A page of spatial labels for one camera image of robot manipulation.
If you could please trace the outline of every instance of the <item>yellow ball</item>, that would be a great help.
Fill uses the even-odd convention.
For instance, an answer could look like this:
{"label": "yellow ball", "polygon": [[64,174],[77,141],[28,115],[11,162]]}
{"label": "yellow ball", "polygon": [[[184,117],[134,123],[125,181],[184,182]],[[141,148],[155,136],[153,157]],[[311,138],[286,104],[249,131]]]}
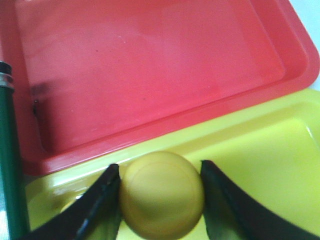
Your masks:
{"label": "yellow ball", "polygon": [[176,240],[199,221],[204,190],[190,162],[159,151],[139,157],[125,169],[119,201],[125,222],[139,236]]}

